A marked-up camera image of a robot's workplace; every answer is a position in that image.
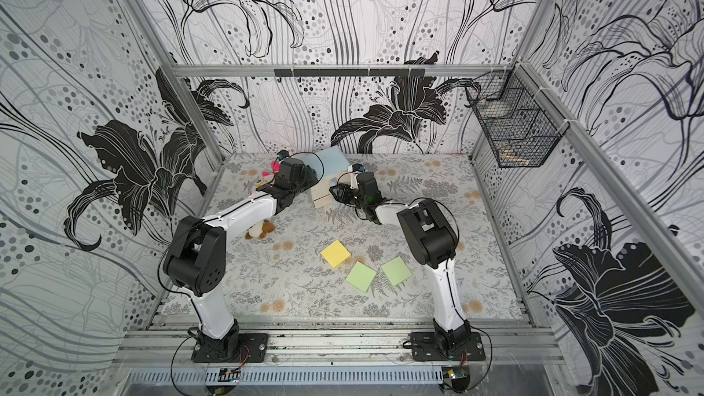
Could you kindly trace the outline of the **blue wooden drawer box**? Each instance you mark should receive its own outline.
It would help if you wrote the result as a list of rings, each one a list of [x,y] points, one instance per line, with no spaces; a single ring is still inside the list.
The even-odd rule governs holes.
[[[313,206],[323,209],[334,203],[330,188],[339,178],[351,169],[347,156],[338,146],[315,152],[310,166],[317,171],[319,182],[310,190]]]

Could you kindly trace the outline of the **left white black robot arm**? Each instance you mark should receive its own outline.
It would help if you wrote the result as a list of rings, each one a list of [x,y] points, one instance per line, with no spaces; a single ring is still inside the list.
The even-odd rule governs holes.
[[[163,272],[186,295],[199,319],[195,362],[244,359],[249,347],[239,339],[237,319],[228,308],[220,282],[226,274],[228,242],[289,207],[295,197],[322,181],[325,165],[312,167],[283,150],[271,181],[243,200],[206,217],[181,220],[163,263]]]

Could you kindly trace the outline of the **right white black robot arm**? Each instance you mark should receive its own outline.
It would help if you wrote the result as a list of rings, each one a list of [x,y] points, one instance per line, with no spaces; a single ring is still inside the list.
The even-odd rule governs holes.
[[[460,353],[472,335],[456,279],[459,231],[438,201],[422,197],[401,203],[384,197],[372,172],[352,172],[349,183],[329,188],[335,201],[353,207],[360,218],[378,226],[399,227],[412,256],[428,272],[434,299],[436,349],[447,358]]]

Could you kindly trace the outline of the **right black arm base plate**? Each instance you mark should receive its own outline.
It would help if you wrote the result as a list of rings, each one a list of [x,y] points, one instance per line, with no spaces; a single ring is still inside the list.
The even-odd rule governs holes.
[[[403,348],[411,350],[416,362],[480,362],[487,359],[484,343],[477,332],[464,334],[458,339],[432,332],[412,332],[403,342]]]

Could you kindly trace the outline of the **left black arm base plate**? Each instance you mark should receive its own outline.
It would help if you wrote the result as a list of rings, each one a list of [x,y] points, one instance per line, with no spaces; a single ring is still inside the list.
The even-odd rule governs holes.
[[[194,363],[262,363],[269,345],[266,333],[234,333],[222,339],[198,335],[192,361]]]

